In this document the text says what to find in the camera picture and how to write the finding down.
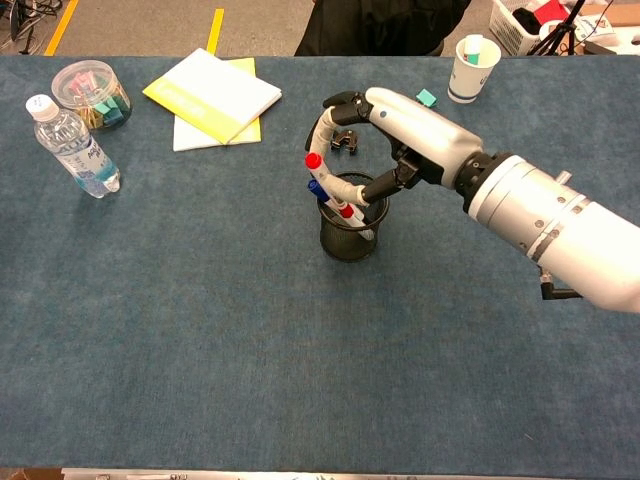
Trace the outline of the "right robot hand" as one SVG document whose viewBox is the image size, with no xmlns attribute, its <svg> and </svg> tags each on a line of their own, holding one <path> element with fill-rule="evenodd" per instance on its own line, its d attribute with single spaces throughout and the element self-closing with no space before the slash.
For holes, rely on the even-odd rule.
<svg viewBox="0 0 640 480">
<path fill-rule="evenodd" d="M 366 206 L 421 181 L 454 190 L 465 164 L 483 152 L 477 135 L 386 88 L 341 92 L 323 107 L 309 132 L 307 152 L 325 156 L 334 131 L 356 123 L 374 125 L 391 144 L 397 166 L 369 184 L 353 186 L 331 174 L 321 180 L 328 194 L 356 205 Z"/>
</svg>

